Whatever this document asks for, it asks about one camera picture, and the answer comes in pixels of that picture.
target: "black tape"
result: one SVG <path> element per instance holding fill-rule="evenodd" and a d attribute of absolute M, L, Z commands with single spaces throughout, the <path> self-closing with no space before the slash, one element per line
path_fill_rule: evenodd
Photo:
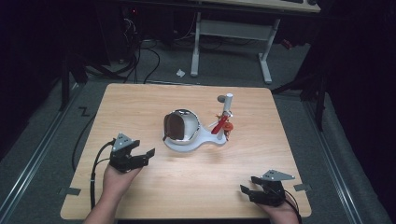
<path fill-rule="evenodd" d="M 307 192 L 307 191 L 311 190 L 312 188 L 311 188 L 311 186 L 309 184 L 308 185 L 300 184 L 300 185 L 294 185 L 294 189 L 296 191 L 305 190 L 305 192 Z"/>
<path fill-rule="evenodd" d="M 59 194 L 59 195 L 66 195 L 66 194 L 69 194 L 69 195 L 76 195 L 76 196 L 78 196 L 80 192 L 81 192 L 81 189 L 61 188 L 61 189 L 59 189 L 58 194 Z"/>

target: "desk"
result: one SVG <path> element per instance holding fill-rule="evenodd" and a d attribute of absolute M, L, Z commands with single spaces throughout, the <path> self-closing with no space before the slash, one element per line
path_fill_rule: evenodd
<path fill-rule="evenodd" d="M 234 130 L 222 147 L 202 145 L 188 153 L 175 152 L 163 140 L 163 117 L 186 108 L 195 112 L 207 127 L 223 107 L 217 97 L 233 94 L 231 110 Z M 283 186 L 296 198 L 302 217 L 311 214 L 302 183 L 290 151 L 272 93 L 264 88 L 203 87 L 110 84 L 100 104 L 71 188 L 78 196 L 67 195 L 61 216 L 84 219 L 90 212 L 90 177 L 98 150 L 123 132 L 139 139 L 133 155 L 156 148 L 149 166 L 134 180 L 120 203 L 117 218 L 257 218 L 266 214 L 248 200 L 239 185 L 259 189 L 250 182 L 269 169 L 295 179 Z M 102 158 L 108 158 L 110 148 Z M 96 198 L 102 192 L 106 163 L 96 171 Z"/>
<path fill-rule="evenodd" d="M 296 10 L 302 12 L 320 12 L 318 5 L 310 6 L 307 4 L 307 0 L 303 3 L 292 3 L 280 0 L 203 0 L 204 3 L 217 3 L 217 4 L 229 4 L 242 7 L 266 7 L 278 10 Z M 195 45 L 191 60 L 191 76 L 197 77 L 199 70 L 199 40 L 200 35 L 219 35 L 225 37 L 234 38 L 245 38 L 266 41 L 266 45 L 263 49 L 263 53 L 259 54 L 259 61 L 262 67 L 262 75 L 266 84 L 271 84 L 272 79 L 267 64 L 267 57 L 270 52 L 271 46 L 276 36 L 276 31 L 280 19 L 276 19 L 273 25 L 257 25 L 257 24 L 245 24 L 237 22 L 227 21 L 212 21 L 212 20 L 201 20 L 201 13 L 197 14 L 196 28 L 195 28 Z"/>

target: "gray carpet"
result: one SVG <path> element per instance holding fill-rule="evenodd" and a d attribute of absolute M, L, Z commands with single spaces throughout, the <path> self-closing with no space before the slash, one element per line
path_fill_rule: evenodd
<path fill-rule="evenodd" d="M 189 76 L 192 46 L 180 45 L 170 48 L 158 43 L 152 48 L 160 55 L 161 61 L 160 66 L 149 77 L 148 83 L 172 82 L 274 89 L 293 80 L 302 59 L 309 50 L 309 46 L 287 50 L 282 46 L 274 45 L 268 58 L 273 84 L 268 86 L 263 83 L 255 52 L 260 49 L 261 42 L 252 42 L 244 46 L 223 43 L 219 48 L 217 43 L 213 42 L 203 45 L 205 49 L 201 51 L 200 75 L 197 78 Z M 145 46 L 153 46 L 153 42 L 145 43 Z M 155 67 L 157 60 L 153 52 L 141 50 L 141 59 L 137 66 L 139 83 Z M 116 70 L 120 66 L 114 64 L 111 69 Z M 176 76 L 178 69 L 185 71 L 186 76 Z M 16 200 L 15 206 L 11 207 L 9 216 L 6 218 L 7 223 L 81 222 L 61 219 L 60 211 L 64 195 L 59 192 L 61 188 L 67 188 L 70 185 L 73 177 L 71 160 L 75 144 L 79 134 L 97 111 L 106 85 L 111 82 L 116 81 L 106 77 L 90 76 L 85 86 L 73 91 L 76 97 L 73 98 L 57 131 L 51 137 L 45 150 L 44 160 L 31 174 L 30 184 L 22 196 Z M 44 138 L 47 129 L 59 116 L 60 88 L 61 85 L 58 83 L 47 101 L 33 114 L 19 141 L 1 161 L 0 202 L 7 201 L 8 194 L 23 173 L 30 157 L 40 146 L 40 141 Z M 324 137 L 332 151 L 337 168 L 350 190 L 353 202 L 358 208 L 360 222 L 391 223 L 353 155 L 329 97 L 326 98 L 323 133 L 318 133 L 312 124 L 312 118 L 307 109 L 310 108 L 310 103 L 301 102 L 297 91 L 275 95 L 275 100 L 302 180 L 312 188 L 307 192 L 312 215 L 304 218 L 303 222 L 308 224 L 353 223 L 343 206 L 343 201 L 340 200 L 331 170 L 323 154 L 323 139 L 320 137 Z M 86 107 L 85 113 L 89 116 L 82 115 L 82 107 Z M 91 125 L 83 133 L 77 146 L 76 162 L 78 162 L 90 127 Z"/>

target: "wooden table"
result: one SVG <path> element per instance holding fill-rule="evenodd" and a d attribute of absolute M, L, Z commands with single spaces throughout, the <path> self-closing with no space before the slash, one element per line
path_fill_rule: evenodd
<path fill-rule="evenodd" d="M 203 145 L 192 152 L 180 153 L 163 140 L 163 117 L 185 108 L 195 112 L 203 125 L 216 120 L 223 104 L 222 94 L 232 93 L 234 130 L 222 147 Z M 156 154 L 134 180 L 120 203 L 117 218 L 257 218 L 267 217 L 240 185 L 260 189 L 250 182 L 269 169 L 294 180 L 283 186 L 296 198 L 303 217 L 311 214 L 288 139 L 276 110 L 274 99 L 265 88 L 204 87 L 110 84 L 92 125 L 71 188 L 81 189 L 78 196 L 67 195 L 61 216 L 84 219 L 90 212 L 90 175 L 98 150 L 119 132 L 141 141 L 132 155 L 145 154 L 153 147 Z M 108 158 L 110 147 L 102 153 Z M 96 171 L 96 199 L 102 192 L 106 162 Z"/>

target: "white base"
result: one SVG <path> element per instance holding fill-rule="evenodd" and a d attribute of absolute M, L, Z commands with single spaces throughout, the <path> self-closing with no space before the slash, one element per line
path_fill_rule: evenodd
<path fill-rule="evenodd" d="M 212 134 L 210 131 L 201 127 L 198 131 L 198 135 L 195 140 L 187 145 L 177 145 L 173 143 L 169 138 L 165 139 L 165 144 L 173 149 L 174 151 L 178 152 L 189 152 L 193 151 L 198 148 L 200 145 L 205 143 L 216 144 L 218 146 L 222 146 L 227 142 L 227 139 L 224 135 L 224 131 L 221 129 L 218 134 Z"/>

